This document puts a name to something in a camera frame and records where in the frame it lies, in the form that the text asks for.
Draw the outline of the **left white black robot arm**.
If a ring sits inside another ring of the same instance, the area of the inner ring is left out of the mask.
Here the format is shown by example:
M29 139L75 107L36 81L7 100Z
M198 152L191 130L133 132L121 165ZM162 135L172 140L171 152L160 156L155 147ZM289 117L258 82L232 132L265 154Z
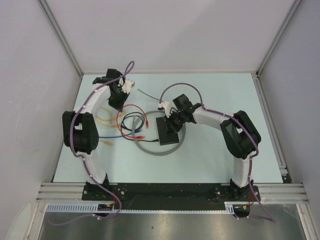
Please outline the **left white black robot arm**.
M135 82L126 79L117 69L108 69L105 76L92 82L91 93L80 107L62 114L63 141L73 155L82 160L88 181L96 184L93 194L100 200L110 196L109 178L101 167L97 153L99 133L95 118L105 102L118 112L123 111Z

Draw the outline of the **black network switch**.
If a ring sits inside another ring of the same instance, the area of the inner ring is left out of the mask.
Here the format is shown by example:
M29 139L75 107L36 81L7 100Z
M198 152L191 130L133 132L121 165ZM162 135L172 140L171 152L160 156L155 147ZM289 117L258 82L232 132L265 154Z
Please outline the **black network switch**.
M163 117L156 118L156 128L160 146L178 144L180 142L178 134L169 131Z

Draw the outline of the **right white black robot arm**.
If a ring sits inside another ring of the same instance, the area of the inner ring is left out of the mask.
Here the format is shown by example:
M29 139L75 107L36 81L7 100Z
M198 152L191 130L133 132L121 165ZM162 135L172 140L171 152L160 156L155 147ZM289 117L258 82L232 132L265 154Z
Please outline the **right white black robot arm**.
M161 146L180 142L178 132L186 123L202 124L222 132L228 151L233 155L233 175L230 180L230 194L242 201L248 196L253 186L250 157L257 153L262 138L245 111L233 115L218 113L203 107L200 103L192 104L185 94L173 100L175 107L168 101L158 104L165 116L156 119L159 143Z

